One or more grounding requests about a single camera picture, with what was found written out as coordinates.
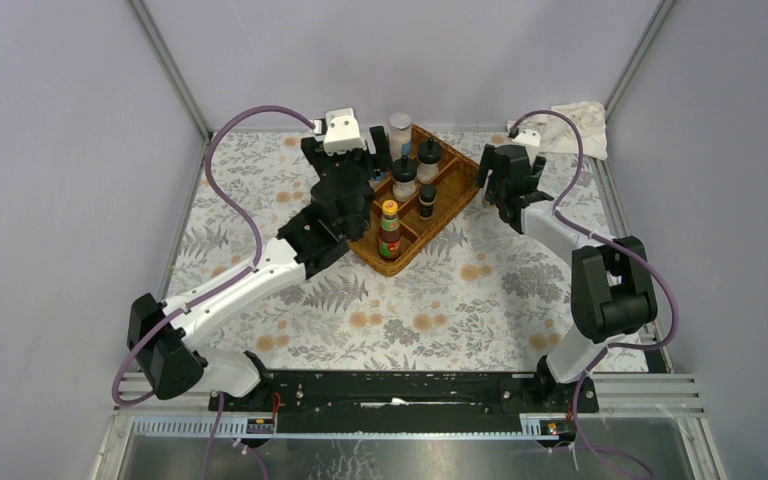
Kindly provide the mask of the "white jar wide black lid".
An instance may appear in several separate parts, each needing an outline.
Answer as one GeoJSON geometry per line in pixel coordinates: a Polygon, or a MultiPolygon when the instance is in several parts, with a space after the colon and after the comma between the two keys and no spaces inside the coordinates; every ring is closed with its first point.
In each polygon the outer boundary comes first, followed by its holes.
{"type": "Polygon", "coordinates": [[[397,202],[407,202],[417,190],[417,164],[409,156],[395,160],[391,170],[392,194],[397,202]]]}

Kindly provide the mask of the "silver lid white grain jar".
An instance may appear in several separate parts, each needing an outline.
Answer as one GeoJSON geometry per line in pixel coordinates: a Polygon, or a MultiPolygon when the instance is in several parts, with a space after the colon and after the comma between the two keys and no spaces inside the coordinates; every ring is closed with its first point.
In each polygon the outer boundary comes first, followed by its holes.
{"type": "Polygon", "coordinates": [[[409,156],[412,149],[411,117],[406,113],[394,113],[389,117],[389,149],[391,159],[397,161],[409,156]]]}

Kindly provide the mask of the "white bottle black cap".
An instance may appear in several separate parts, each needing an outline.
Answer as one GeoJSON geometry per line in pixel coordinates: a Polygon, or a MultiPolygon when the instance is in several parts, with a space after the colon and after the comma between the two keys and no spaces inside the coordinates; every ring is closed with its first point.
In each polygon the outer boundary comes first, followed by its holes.
{"type": "Polygon", "coordinates": [[[417,149],[417,180],[429,184],[440,171],[442,147],[434,139],[429,138],[417,149]]]}

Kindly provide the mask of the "brown wicker divided basket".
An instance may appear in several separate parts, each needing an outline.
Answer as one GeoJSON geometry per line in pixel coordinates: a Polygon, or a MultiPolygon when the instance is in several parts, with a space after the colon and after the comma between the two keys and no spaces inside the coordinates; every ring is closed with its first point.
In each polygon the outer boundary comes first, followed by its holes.
{"type": "Polygon", "coordinates": [[[429,140],[435,141],[442,148],[440,171],[431,180],[431,184],[436,187],[431,217],[420,217],[418,193],[414,193],[404,202],[399,202],[400,253],[394,259],[382,257],[379,252],[381,210],[382,204],[393,198],[394,184],[393,178],[387,177],[375,187],[375,198],[370,209],[370,229],[361,240],[349,244],[350,250],[360,259],[374,271],[387,277],[394,276],[406,268],[463,211],[478,192],[475,180],[479,164],[418,125],[412,127],[411,157],[415,158],[420,145],[429,140]]]}

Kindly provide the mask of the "small pepper jar black cap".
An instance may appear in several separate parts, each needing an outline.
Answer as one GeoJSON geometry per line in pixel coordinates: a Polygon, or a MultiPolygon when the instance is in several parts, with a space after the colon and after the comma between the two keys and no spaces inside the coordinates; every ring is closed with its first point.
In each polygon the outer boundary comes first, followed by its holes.
{"type": "Polygon", "coordinates": [[[437,196],[437,188],[435,185],[426,184],[419,190],[419,218],[422,220],[429,220],[434,213],[434,205],[437,196]]]}

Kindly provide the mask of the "red sauce bottle yellow cap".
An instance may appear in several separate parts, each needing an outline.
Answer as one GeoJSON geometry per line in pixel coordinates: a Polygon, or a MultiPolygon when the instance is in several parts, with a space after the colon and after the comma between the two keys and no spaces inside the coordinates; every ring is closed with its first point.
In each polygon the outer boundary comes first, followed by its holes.
{"type": "Polygon", "coordinates": [[[396,259],[401,252],[402,234],[398,210],[399,204],[395,200],[386,200],[382,204],[379,254],[386,260],[396,259]]]}

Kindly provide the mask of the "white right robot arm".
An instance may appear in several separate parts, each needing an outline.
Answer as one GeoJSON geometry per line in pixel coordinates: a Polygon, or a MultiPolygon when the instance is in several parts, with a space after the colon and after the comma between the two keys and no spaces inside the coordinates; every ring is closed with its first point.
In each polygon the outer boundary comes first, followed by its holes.
{"type": "Polygon", "coordinates": [[[485,146],[476,184],[502,222],[551,250],[571,269],[573,325],[543,356],[532,395],[543,410],[557,412],[599,354],[657,316],[650,273],[641,266],[642,242],[633,237],[598,240],[556,216],[554,199],[538,188],[545,158],[531,158],[516,144],[485,146]]]}

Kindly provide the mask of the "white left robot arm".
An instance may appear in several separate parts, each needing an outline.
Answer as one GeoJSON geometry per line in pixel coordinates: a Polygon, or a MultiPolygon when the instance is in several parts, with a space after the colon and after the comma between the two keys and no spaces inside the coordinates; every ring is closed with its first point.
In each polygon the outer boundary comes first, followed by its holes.
{"type": "Polygon", "coordinates": [[[311,202],[258,248],[247,265],[234,268],[186,295],[157,300],[146,293],[133,301],[123,365],[137,364],[159,400],[194,387],[232,395],[248,411],[269,401],[270,385],[250,354],[235,355],[207,347],[222,324],[261,300],[297,286],[329,268],[363,238],[371,226],[375,197],[369,180],[392,165],[387,134],[374,126],[354,149],[329,153],[328,141],[303,140],[305,157],[319,180],[311,202]]]}

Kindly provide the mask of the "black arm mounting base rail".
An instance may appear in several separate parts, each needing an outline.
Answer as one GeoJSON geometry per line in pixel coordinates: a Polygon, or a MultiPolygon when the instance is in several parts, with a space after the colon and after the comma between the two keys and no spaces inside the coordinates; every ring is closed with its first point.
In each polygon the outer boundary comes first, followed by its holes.
{"type": "Polygon", "coordinates": [[[591,380],[545,386],[505,372],[273,370],[243,397],[211,397],[210,411],[262,412],[280,434],[513,433],[521,415],[595,414],[591,380]]]}

